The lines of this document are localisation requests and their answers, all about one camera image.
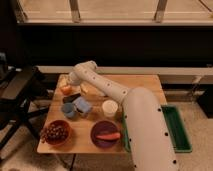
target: orange object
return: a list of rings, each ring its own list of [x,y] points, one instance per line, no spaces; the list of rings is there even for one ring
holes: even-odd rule
[[[72,87],[71,87],[71,85],[65,85],[65,86],[60,87],[60,90],[64,95],[69,95],[72,91]]]
[[[117,140],[117,139],[121,138],[121,134],[120,134],[120,132],[101,134],[101,135],[96,135],[96,138],[101,139],[101,140]]]

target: green tray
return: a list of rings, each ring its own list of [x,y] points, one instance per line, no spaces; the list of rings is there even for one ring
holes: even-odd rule
[[[175,152],[176,153],[192,152],[192,146],[189,142],[186,130],[184,128],[177,107],[172,105],[164,105],[162,106],[162,110]],[[127,127],[124,118],[123,118],[123,127],[124,127],[123,132],[124,147],[127,152],[131,152]]]

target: brown bowl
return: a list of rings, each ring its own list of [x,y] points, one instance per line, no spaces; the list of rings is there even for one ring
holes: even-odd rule
[[[45,141],[54,147],[58,147],[63,145],[70,137],[72,129],[69,125],[68,122],[64,121],[64,120],[55,120],[53,122],[51,122],[50,124],[48,124],[48,126],[46,127],[46,129],[50,128],[51,126],[55,126],[55,129],[63,129],[66,134],[63,136],[63,138],[45,138]]]

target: purple bowl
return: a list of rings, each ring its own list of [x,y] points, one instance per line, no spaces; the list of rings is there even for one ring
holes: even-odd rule
[[[112,140],[112,141],[101,140],[96,138],[96,136],[100,134],[104,134],[104,133],[106,134],[106,133],[114,133],[114,132],[118,132],[118,128],[114,123],[109,121],[100,121],[93,126],[90,137],[92,139],[92,142],[97,147],[110,148],[117,142],[117,140]]]

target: wooden table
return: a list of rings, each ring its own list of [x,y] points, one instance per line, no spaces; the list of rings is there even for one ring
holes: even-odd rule
[[[117,81],[128,87],[138,87],[143,86],[156,95],[160,104],[166,104],[166,98],[164,96],[160,80],[157,75],[103,75],[111,80]],[[37,151],[39,153],[125,153],[123,142],[120,140],[118,143],[110,149],[103,150],[96,147],[90,139],[90,131],[93,125],[100,120],[107,120],[101,110],[101,104],[103,101],[109,99],[109,97],[104,97],[99,90],[95,87],[89,85],[88,83],[83,83],[84,87],[87,89],[87,93],[81,93],[87,101],[93,105],[92,111],[89,113],[87,118],[81,118],[79,115],[71,120],[67,119],[61,112],[61,106],[63,104],[62,99],[64,95],[61,93],[59,87],[61,83],[66,79],[67,75],[60,75],[57,88],[54,93],[53,100],[46,118],[45,125],[56,119],[63,119],[69,122],[70,126],[74,130],[71,138],[63,146],[53,148],[47,143],[39,142]],[[73,87],[73,94],[81,90],[80,86]],[[116,119],[113,120],[122,129],[121,125],[122,110],[119,107]]]

